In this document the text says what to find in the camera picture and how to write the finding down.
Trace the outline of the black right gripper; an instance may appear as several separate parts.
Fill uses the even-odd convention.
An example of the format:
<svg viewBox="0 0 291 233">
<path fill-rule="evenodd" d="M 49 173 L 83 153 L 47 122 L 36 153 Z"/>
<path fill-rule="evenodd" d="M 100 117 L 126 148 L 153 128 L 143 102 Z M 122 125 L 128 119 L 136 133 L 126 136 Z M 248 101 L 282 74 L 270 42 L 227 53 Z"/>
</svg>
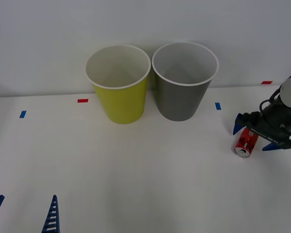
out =
<svg viewBox="0 0 291 233">
<path fill-rule="evenodd" d="M 291 149 L 290 136 L 283 133 L 280 129 L 272 127 L 260 112 L 252 112 L 250 114 L 239 113 L 235 119 L 233 134 L 236 134 L 245 126 L 250 131 L 271 142 L 263 147 L 262 151 Z"/>
</svg>

